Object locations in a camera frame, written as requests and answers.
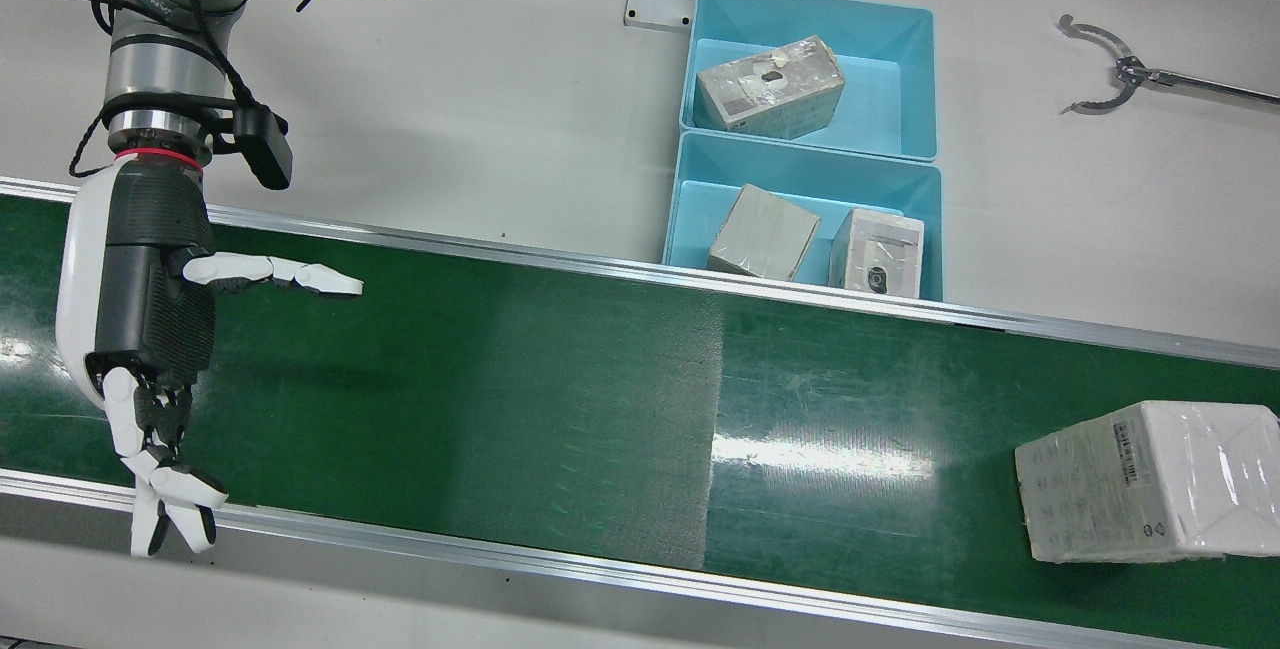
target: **plastic-wrapped package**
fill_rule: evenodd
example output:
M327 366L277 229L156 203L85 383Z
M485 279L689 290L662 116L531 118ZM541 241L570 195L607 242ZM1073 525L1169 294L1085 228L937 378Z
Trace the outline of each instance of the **plastic-wrapped package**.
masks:
M707 269L791 282L820 219L755 187L742 187L707 256Z
M698 72L695 122L707 129L795 140L831 124L845 88L835 52L800 38Z
M1280 556L1280 424L1266 407L1140 402L1014 456L1039 561Z
M832 239L827 284L918 300L923 261L924 221L852 210Z

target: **red ring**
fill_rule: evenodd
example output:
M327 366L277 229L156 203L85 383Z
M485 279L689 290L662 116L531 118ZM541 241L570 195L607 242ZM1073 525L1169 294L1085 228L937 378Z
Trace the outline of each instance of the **red ring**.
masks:
M124 148L123 152L115 154L115 157L124 157L128 156L128 154L156 154L157 156L161 157L174 157L180 163L187 163L187 165L192 166L196 172L205 172L205 166L200 166L200 163L197 163L192 157L188 157L187 154L170 152L169 148L155 148L155 147Z

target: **barcode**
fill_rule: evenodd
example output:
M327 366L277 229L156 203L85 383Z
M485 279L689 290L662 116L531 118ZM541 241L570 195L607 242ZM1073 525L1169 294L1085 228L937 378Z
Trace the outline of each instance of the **barcode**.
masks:
M1124 485L1133 486L1138 481L1138 453L1133 448L1133 438L1129 435L1129 422L1116 421L1111 425L1116 437L1116 449L1120 452L1120 466L1124 470Z

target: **label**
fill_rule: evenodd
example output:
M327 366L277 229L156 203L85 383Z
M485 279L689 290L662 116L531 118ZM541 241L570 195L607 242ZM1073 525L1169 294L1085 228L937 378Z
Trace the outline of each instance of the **label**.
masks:
M1140 420L1124 419L1111 424L1120 457L1125 486L1151 485L1151 462L1147 458L1147 435Z

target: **wrapped box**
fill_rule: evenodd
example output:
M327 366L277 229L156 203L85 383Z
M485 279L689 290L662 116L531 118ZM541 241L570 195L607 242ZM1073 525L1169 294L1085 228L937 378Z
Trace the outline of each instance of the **wrapped box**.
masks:
M814 212L748 184L712 243L707 269L791 282L818 224Z
M831 243L828 285L920 298L924 221L854 210Z
M1280 556L1280 424L1266 407L1142 402L1014 457L1039 561Z
M836 55L818 37L698 72L707 129L774 140L831 124L844 88Z

